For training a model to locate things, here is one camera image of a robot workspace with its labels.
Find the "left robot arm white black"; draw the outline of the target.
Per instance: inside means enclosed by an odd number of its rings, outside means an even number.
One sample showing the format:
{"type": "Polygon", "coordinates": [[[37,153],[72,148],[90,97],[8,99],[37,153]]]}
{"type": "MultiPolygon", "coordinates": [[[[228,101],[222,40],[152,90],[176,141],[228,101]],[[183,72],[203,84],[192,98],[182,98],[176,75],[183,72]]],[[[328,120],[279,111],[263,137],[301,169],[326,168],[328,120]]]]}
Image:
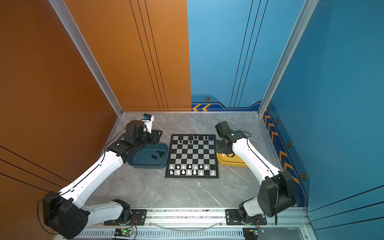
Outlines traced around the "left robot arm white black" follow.
{"type": "Polygon", "coordinates": [[[156,145],[163,134],[153,130],[154,116],[144,114],[141,120],[130,121],[125,133],[105,147],[102,156],[80,177],[62,188],[58,193],[48,192],[38,201],[37,210],[40,227],[53,230],[52,235],[61,235],[73,239],[83,229],[114,221],[118,225],[132,222],[133,213],[130,204],[115,199],[106,204],[87,206],[86,201],[104,180],[115,170],[123,166],[146,145],[156,145]]]}

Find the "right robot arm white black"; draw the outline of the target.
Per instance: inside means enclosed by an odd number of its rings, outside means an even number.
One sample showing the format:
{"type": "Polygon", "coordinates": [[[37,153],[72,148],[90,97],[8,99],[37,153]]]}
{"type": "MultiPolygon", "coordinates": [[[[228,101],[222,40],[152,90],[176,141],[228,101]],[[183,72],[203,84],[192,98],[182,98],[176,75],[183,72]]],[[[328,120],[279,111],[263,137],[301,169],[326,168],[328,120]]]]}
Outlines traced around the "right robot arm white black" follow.
{"type": "Polygon", "coordinates": [[[296,182],[288,171],[281,171],[272,165],[251,144],[251,134],[234,131],[224,121],[215,125],[220,138],[219,149],[229,157],[239,157],[256,176],[260,183],[258,196],[239,204],[239,217],[243,224],[251,224],[256,217],[275,217],[296,203],[296,182]]]}

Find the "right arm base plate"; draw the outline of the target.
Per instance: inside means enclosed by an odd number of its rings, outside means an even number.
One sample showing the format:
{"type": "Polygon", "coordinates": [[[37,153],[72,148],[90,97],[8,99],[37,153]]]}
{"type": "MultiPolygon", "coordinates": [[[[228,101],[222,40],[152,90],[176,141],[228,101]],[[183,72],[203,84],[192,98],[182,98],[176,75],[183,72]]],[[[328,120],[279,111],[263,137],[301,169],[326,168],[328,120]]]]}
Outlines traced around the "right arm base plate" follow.
{"type": "Polygon", "coordinates": [[[242,209],[226,209],[226,223],[229,226],[234,225],[267,225],[265,215],[255,215],[250,217],[242,209]]]}

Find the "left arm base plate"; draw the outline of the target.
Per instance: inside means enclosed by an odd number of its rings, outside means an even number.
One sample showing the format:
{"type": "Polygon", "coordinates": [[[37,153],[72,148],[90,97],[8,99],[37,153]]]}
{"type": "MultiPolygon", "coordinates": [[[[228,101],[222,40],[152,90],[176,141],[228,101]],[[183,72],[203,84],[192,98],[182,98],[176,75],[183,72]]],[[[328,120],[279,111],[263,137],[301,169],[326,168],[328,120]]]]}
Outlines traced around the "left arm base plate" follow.
{"type": "Polygon", "coordinates": [[[135,226],[143,226],[145,224],[147,216],[147,210],[146,209],[136,209],[131,210],[131,215],[128,220],[109,220],[105,221],[105,226],[131,226],[135,224],[135,226]]]}

